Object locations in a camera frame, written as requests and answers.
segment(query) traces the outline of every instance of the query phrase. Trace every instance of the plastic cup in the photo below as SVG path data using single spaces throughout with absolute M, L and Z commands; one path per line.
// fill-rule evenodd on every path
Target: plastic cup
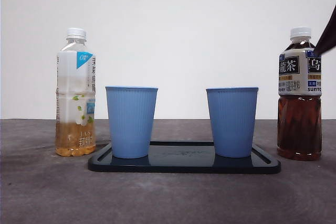
M 106 86 L 114 157 L 140 158 L 148 155 L 157 90 Z
M 250 156 L 258 88 L 210 88 L 206 92 L 216 154 Z

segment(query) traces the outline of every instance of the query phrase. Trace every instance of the cup rim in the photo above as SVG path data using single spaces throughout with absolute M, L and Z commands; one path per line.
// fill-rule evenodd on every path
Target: cup rim
M 211 90 L 235 90 L 235 89 L 256 89 L 259 90 L 258 87 L 225 87 L 225 88 L 207 88 L 206 91 Z
M 105 86 L 106 89 L 158 89 L 156 87 L 142 87 L 142 86 Z

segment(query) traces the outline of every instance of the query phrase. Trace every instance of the white wall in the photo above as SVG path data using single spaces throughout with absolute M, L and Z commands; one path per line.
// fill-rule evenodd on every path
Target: white wall
M 68 27 L 97 55 L 96 118 L 106 85 L 159 87 L 158 119 L 208 118 L 205 88 L 259 86 L 257 118 L 275 119 L 278 55 L 289 30 L 317 42 L 335 0 L 2 0 L 1 117 L 55 118 L 56 53 Z M 336 118 L 336 51 L 323 55 L 322 117 Z

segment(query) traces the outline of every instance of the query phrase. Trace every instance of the clear plastic bottle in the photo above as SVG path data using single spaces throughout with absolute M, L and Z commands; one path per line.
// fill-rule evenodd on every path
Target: clear plastic bottle
M 55 148 L 61 156 L 81 156 L 96 148 L 96 58 L 85 46 L 83 29 L 69 28 L 67 34 L 57 53 Z
M 313 161 L 321 156 L 321 57 L 309 41 L 311 29 L 291 30 L 279 58 L 278 154 Z

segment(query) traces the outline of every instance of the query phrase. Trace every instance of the white bottle cap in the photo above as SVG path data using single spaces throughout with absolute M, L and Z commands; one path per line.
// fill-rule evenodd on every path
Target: white bottle cap
M 67 39 L 76 38 L 84 39 L 86 41 L 86 32 L 81 28 L 68 28 L 67 34 Z
M 290 30 L 290 39 L 302 36 L 311 37 L 311 28 L 306 26 L 300 26 Z

